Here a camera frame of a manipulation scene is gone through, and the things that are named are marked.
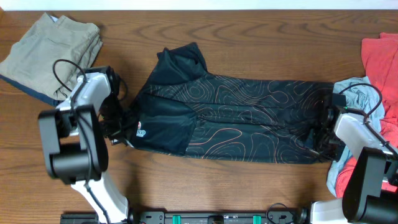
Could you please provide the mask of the black printed jersey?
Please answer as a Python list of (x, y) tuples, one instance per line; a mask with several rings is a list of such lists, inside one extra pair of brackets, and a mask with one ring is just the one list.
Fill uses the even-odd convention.
[(329, 82), (214, 75), (197, 44), (159, 52), (129, 107), (127, 142), (196, 159), (312, 164)]

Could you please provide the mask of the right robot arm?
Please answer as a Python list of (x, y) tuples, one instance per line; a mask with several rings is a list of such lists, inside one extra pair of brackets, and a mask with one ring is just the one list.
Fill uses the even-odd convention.
[(341, 198), (312, 203), (310, 223), (397, 223), (397, 194), (382, 189), (386, 182), (397, 185), (397, 149), (365, 112), (347, 107), (345, 95), (331, 94), (312, 141), (321, 158), (337, 160), (347, 147), (357, 163)]

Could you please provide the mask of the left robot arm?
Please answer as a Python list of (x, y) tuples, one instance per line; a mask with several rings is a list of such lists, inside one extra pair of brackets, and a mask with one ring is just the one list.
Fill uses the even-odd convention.
[(94, 217), (64, 215), (62, 223), (131, 222), (128, 199), (108, 172), (105, 142), (120, 130), (119, 84), (109, 66), (86, 69), (65, 101), (39, 114), (48, 175), (80, 193), (96, 212)]

